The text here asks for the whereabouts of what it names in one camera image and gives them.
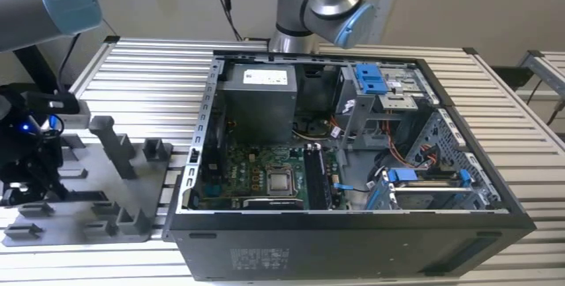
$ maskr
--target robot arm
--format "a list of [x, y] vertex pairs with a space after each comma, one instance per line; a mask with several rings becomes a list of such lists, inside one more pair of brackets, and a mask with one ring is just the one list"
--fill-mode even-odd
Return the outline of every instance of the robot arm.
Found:
[[317, 34], [341, 48], [350, 48], [367, 33], [374, 7], [365, 0], [278, 0], [273, 52], [310, 53]]
[[0, 0], [0, 52], [74, 36], [101, 23], [96, 0]]

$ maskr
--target metal workbench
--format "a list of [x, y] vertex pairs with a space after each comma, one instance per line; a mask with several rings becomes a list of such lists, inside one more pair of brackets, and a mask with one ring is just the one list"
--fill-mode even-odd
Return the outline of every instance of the metal workbench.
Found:
[[[122, 38], [102, 45], [73, 91], [86, 100], [93, 115], [113, 116], [116, 131], [126, 132], [132, 141], [161, 137], [176, 146], [153, 239], [141, 244], [0, 247], [0, 281], [41, 281], [37, 284], [57, 286], [194, 283], [176, 244], [160, 240], [160, 224], [186, 160], [213, 50], [265, 50], [265, 44]], [[319, 52], [426, 60], [538, 227], [461, 279], [387, 280], [381, 284], [525, 286], [535, 281], [535, 285], [565, 285], [565, 145], [479, 56], [458, 48], [393, 46], [341, 50], [322, 45]], [[96, 141], [88, 132], [78, 134], [85, 142]], [[0, 210], [0, 226], [6, 226], [14, 215], [13, 209]], [[371, 285], [377, 281], [257, 284]]]
[[530, 68], [559, 97], [565, 98], [565, 52], [530, 50], [518, 66]]

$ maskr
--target printed label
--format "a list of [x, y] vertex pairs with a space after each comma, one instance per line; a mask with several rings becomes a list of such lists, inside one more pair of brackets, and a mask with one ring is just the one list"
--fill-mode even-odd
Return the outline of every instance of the printed label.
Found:
[[399, 82], [397, 82], [397, 81], [386, 81], [386, 83], [387, 83], [387, 86], [390, 86], [390, 87], [401, 87], [402, 86], [402, 84], [399, 84]]
[[286, 269], [290, 249], [288, 248], [232, 248], [234, 270]]
[[341, 129], [337, 126], [334, 126], [330, 133], [331, 137], [337, 138], [339, 132], [341, 132]]
[[286, 71], [245, 70], [244, 84], [288, 85]]

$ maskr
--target expansion slot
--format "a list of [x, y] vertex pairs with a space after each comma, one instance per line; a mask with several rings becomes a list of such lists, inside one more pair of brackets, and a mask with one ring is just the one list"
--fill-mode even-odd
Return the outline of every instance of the expansion slot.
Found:
[[331, 195], [319, 144], [309, 144], [304, 150], [304, 166], [310, 210], [329, 210]]

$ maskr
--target green circuit board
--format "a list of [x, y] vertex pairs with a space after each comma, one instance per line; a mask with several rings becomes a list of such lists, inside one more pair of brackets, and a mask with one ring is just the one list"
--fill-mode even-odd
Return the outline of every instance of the green circuit board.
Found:
[[[323, 152], [325, 170], [338, 175], [335, 156]], [[268, 177], [272, 172], [290, 174], [292, 188], [282, 194], [269, 192]], [[221, 190], [206, 192], [202, 202], [206, 209], [238, 209], [245, 199], [290, 198], [304, 201], [308, 210], [308, 185], [301, 148], [232, 146], [228, 149], [225, 182]]]

